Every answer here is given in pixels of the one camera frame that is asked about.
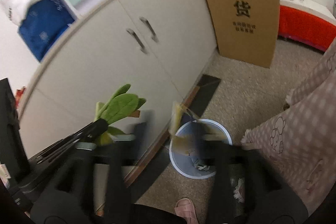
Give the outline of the yellow white carton box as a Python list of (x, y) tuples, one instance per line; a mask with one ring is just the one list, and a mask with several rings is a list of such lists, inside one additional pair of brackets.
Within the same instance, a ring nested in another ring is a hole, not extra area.
[(169, 125), (172, 151), (183, 156), (197, 155), (197, 136), (207, 134), (199, 117), (184, 104), (173, 102)]

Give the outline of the green plush leaf toy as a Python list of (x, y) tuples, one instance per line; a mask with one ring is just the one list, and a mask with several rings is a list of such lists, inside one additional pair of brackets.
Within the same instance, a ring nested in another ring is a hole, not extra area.
[(103, 119), (108, 124), (107, 130), (94, 140), (96, 145), (104, 146), (117, 141), (128, 141), (134, 138), (133, 136), (127, 136), (122, 130), (112, 126), (112, 124), (127, 117), (139, 118), (139, 109), (146, 103), (145, 98), (128, 93), (130, 87), (131, 84), (125, 84), (116, 90), (108, 102), (96, 103), (94, 119)]

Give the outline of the light blue trash bin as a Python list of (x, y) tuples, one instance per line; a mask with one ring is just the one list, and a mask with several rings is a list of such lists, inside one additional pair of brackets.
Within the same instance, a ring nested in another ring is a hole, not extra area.
[(169, 157), (175, 170), (190, 179), (202, 180), (216, 174), (211, 141), (232, 144), (227, 129), (210, 119), (189, 121), (171, 138)]

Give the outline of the pink slipper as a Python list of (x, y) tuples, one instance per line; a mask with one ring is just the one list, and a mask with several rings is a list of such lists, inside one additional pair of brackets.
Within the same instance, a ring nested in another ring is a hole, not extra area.
[(189, 198), (182, 198), (175, 204), (175, 213), (177, 216), (186, 220), (187, 224), (198, 224), (195, 206)]

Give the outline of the pink checkered tablecloth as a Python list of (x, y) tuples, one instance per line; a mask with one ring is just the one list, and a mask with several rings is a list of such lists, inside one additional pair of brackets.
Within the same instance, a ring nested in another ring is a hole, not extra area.
[(286, 102), (241, 143), (257, 148), (312, 214), (335, 184), (335, 42)]

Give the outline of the white low cabinet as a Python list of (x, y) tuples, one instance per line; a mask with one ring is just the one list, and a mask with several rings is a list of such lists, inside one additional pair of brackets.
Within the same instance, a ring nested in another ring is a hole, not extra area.
[(26, 155), (92, 122), (97, 102), (131, 84), (153, 112), (131, 184), (165, 141), (173, 102), (190, 98), (216, 46), (206, 0), (105, 0), (59, 38), (26, 88)]

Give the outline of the red storage box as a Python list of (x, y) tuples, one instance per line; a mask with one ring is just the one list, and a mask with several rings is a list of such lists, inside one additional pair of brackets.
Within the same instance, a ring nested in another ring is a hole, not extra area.
[(335, 25), (308, 12), (280, 6), (278, 36), (325, 52), (335, 39)]

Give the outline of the blue paper bag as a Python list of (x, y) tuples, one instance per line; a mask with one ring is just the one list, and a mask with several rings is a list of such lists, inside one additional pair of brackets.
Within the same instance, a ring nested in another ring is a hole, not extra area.
[(61, 0), (41, 0), (29, 8), (18, 34), (37, 61), (41, 61), (74, 21)]

